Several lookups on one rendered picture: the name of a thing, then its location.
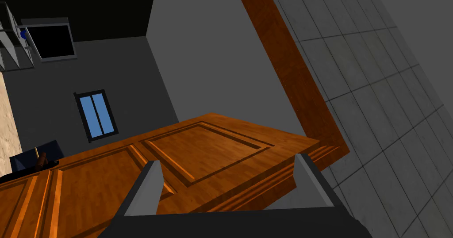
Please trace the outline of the blue window with dark frame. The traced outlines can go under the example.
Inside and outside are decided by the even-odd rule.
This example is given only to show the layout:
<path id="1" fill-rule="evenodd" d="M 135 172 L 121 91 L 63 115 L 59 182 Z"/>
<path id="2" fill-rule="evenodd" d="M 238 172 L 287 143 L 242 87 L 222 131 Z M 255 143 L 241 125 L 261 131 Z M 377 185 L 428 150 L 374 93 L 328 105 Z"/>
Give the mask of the blue window with dark frame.
<path id="1" fill-rule="evenodd" d="M 105 90 L 73 95 L 89 143 L 119 133 Z"/>

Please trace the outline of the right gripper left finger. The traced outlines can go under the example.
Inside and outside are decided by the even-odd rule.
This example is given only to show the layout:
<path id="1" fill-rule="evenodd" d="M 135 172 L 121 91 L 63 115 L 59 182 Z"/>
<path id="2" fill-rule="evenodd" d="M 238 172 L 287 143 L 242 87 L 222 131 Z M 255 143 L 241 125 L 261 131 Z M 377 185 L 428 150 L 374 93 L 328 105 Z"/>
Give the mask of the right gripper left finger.
<path id="1" fill-rule="evenodd" d="M 147 162 L 118 208 L 117 215 L 124 217 L 156 214 L 163 183 L 164 178 L 160 162 Z"/>

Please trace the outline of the grey wall shelf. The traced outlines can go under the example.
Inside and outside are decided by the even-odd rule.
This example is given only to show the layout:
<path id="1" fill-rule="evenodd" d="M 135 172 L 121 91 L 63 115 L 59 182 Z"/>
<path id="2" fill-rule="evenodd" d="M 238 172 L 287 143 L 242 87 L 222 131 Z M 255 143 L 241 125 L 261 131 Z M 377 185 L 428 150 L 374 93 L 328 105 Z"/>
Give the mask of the grey wall shelf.
<path id="1" fill-rule="evenodd" d="M 33 68 L 30 46 L 7 3 L 0 0 L 0 73 Z"/>

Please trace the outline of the brown wooden panelled door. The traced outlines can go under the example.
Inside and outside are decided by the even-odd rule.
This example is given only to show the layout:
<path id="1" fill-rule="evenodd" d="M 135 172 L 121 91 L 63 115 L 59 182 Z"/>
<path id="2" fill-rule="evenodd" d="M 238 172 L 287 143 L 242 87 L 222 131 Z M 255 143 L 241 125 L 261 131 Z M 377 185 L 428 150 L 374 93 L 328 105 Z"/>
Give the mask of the brown wooden panelled door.
<path id="1" fill-rule="evenodd" d="M 0 185 L 0 238 L 98 238 L 146 163 L 160 162 L 157 214 L 261 210 L 295 187 L 315 139 L 206 114 L 65 157 Z"/>

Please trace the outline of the dark blue furniture piece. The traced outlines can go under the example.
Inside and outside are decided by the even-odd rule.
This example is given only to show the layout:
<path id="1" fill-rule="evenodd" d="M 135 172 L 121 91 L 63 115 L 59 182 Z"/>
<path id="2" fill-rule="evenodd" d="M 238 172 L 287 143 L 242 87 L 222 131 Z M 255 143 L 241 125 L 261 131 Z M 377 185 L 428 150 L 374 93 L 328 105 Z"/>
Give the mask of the dark blue furniture piece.
<path id="1" fill-rule="evenodd" d="M 37 146 L 36 148 L 14 155 L 10 157 L 12 173 L 0 177 L 0 184 L 5 184 L 36 173 L 37 171 L 35 167 L 41 153 L 46 154 L 46 160 L 43 162 L 42 170 L 57 166 L 59 164 L 59 160 L 64 157 L 57 140 L 53 140 L 41 146 Z"/>

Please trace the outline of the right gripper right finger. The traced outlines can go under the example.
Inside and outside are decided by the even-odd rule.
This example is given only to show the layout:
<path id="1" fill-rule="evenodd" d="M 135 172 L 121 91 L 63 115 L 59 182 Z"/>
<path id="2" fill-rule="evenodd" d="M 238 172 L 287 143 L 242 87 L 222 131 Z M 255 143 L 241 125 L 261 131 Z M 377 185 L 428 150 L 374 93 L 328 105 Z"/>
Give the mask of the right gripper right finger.
<path id="1" fill-rule="evenodd" d="M 296 188 L 269 205 L 267 210 L 314 207 L 345 209 L 333 188 L 307 154 L 295 155 L 293 178 Z"/>

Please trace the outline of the black screen with grey frame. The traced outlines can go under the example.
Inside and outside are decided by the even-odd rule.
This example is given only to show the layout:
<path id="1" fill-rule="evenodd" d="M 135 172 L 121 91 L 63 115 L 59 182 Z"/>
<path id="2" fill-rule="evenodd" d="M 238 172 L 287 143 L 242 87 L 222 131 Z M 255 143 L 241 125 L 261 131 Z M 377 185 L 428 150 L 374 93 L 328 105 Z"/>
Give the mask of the black screen with grey frame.
<path id="1" fill-rule="evenodd" d="M 67 17 L 21 19 L 21 37 L 41 62 L 77 58 Z"/>

